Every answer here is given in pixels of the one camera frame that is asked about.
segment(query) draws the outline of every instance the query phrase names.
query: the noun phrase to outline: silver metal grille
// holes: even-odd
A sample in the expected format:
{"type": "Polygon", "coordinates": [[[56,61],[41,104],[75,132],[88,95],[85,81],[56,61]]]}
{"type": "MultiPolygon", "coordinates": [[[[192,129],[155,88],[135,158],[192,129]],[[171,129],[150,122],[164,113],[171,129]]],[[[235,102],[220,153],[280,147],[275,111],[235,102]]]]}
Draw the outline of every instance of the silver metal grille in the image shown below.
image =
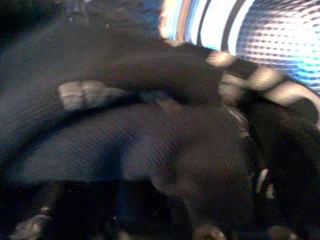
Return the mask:
{"type": "Polygon", "coordinates": [[[320,93],[320,0],[255,0],[236,55],[285,71],[320,93]]]}

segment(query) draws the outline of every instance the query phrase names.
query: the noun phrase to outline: metallic mesh surface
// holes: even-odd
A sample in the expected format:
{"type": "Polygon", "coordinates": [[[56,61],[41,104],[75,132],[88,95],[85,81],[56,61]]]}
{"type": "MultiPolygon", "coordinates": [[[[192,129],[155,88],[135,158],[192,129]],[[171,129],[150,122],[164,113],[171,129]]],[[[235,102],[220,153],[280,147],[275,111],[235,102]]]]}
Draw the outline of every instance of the metallic mesh surface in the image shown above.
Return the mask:
{"type": "Polygon", "coordinates": [[[320,1],[255,0],[236,55],[285,71],[320,94],[320,1]]]}

